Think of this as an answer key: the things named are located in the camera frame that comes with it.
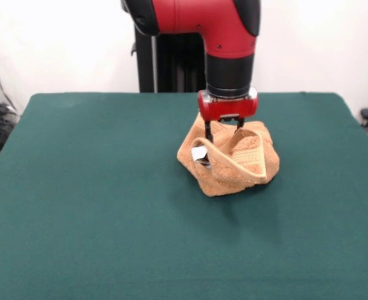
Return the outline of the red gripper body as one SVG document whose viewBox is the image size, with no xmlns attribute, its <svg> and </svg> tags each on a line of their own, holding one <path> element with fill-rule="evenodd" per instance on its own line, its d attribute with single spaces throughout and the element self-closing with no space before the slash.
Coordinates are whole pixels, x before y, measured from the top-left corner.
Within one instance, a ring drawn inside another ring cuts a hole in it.
<svg viewBox="0 0 368 300">
<path fill-rule="evenodd" d="M 199 92 L 197 95 L 199 112 L 204 121 L 252 117 L 257 111 L 258 100 L 258 95 L 239 99 L 214 98 L 206 92 Z"/>
</svg>

